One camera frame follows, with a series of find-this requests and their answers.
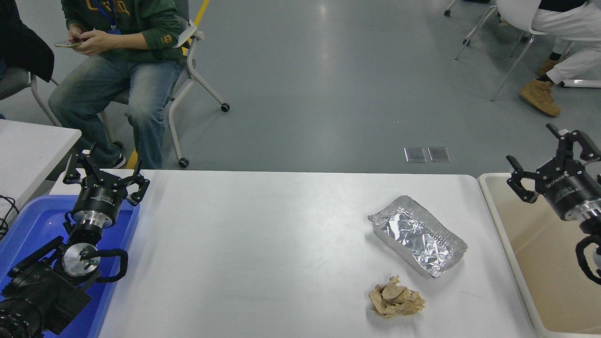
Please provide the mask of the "person's left hand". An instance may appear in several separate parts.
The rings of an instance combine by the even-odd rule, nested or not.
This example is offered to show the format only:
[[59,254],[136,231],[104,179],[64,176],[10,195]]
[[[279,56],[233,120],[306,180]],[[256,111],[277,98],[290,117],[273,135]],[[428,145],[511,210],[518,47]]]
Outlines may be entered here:
[[86,56],[93,56],[108,51],[113,47],[114,36],[104,31],[92,30],[80,33],[75,37],[82,42],[72,49]]

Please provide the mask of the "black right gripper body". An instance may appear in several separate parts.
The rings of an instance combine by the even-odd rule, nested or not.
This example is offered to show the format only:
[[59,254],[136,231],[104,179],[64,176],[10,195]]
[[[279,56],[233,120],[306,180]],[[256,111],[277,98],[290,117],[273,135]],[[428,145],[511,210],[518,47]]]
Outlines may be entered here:
[[540,194],[563,221],[576,220],[579,214],[574,210],[576,207],[600,199],[599,183],[584,169],[576,169],[571,175],[563,169],[557,171],[550,164],[541,167],[539,173],[543,176]]

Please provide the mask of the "person's right hand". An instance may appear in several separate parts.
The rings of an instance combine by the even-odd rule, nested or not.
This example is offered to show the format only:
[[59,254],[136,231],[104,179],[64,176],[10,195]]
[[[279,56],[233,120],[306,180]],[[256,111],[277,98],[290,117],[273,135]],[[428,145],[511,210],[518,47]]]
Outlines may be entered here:
[[95,29],[88,29],[78,23],[70,24],[67,32],[67,40],[78,42],[90,40],[93,37],[93,33],[90,33],[91,31],[94,33],[99,32]]

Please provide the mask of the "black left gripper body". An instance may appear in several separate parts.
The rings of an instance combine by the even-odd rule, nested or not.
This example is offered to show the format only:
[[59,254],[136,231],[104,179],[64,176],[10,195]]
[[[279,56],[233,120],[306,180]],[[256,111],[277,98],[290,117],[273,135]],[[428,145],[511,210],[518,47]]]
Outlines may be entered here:
[[97,212],[116,218],[123,199],[123,194],[111,188],[84,185],[73,207],[73,218],[82,218],[84,212]]

